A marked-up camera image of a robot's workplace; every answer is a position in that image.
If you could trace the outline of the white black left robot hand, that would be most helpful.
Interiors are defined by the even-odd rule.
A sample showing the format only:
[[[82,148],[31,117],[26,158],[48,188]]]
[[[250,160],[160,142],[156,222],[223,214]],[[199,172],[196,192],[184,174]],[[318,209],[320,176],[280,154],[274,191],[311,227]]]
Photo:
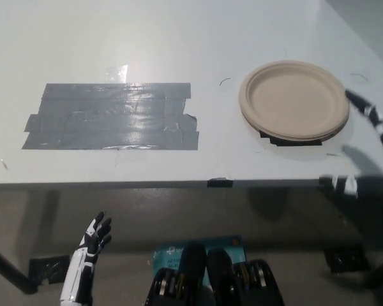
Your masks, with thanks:
[[[98,256],[111,241],[111,218],[100,212],[87,227],[71,257],[60,296],[61,305],[91,305]]]

